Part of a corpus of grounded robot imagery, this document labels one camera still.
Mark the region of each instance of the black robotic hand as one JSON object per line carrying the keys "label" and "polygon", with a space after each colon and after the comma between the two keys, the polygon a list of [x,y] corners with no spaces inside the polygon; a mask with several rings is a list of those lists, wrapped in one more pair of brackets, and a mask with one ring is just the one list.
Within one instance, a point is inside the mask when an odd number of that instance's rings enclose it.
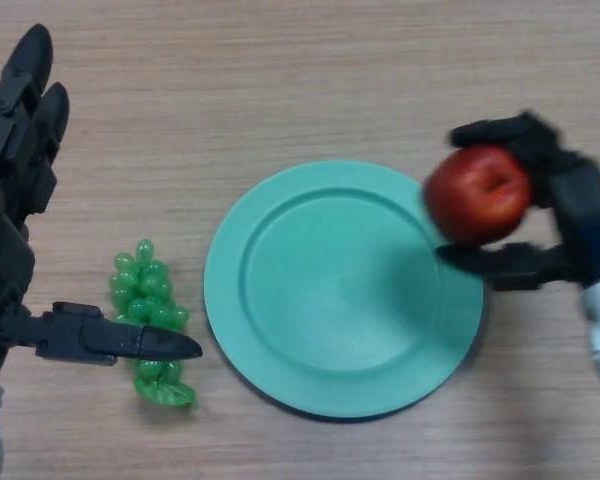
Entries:
{"label": "black robotic hand", "polygon": [[548,249],[511,243],[499,250],[445,245],[440,258],[483,276],[494,290],[534,290],[552,281],[586,287],[600,280],[600,167],[563,149],[560,137],[530,111],[451,131],[454,147],[497,144],[514,155],[529,175],[534,205],[551,210],[561,243]]}
{"label": "black robotic hand", "polygon": [[22,305],[35,263],[25,220],[51,199],[52,165],[69,119],[67,90],[55,83],[45,92],[52,64],[51,36],[35,25],[0,77],[0,369],[16,345],[34,346],[43,358],[104,365],[117,357],[201,356],[185,335],[112,323],[94,306],[56,302],[36,318]]}

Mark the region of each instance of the green plate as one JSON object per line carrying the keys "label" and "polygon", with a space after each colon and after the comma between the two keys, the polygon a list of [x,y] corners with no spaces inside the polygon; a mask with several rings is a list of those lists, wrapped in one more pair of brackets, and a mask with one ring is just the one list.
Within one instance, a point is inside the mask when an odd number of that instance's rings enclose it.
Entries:
{"label": "green plate", "polygon": [[438,261],[420,185],[345,160],[292,168],[231,209],[210,248],[207,315],[253,386],[333,419],[399,410],[467,355],[483,283]]}

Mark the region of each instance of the wooden table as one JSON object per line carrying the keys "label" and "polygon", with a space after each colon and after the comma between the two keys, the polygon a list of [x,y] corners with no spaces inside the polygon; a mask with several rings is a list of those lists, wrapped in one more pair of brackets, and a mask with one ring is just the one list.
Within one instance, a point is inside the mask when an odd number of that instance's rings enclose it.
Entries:
{"label": "wooden table", "polygon": [[[359,425],[263,402],[204,315],[213,232],[267,175],[356,158],[422,180],[462,123],[533,107],[600,157],[600,0],[0,0],[0,68],[31,25],[55,42],[71,120],[28,294],[111,313],[112,257],[144,236],[205,349],[192,416],[141,402],[129,372],[13,351],[0,373],[4,479],[600,479],[600,381],[577,291],[494,299],[470,368]],[[530,216],[520,237],[551,241]]]}

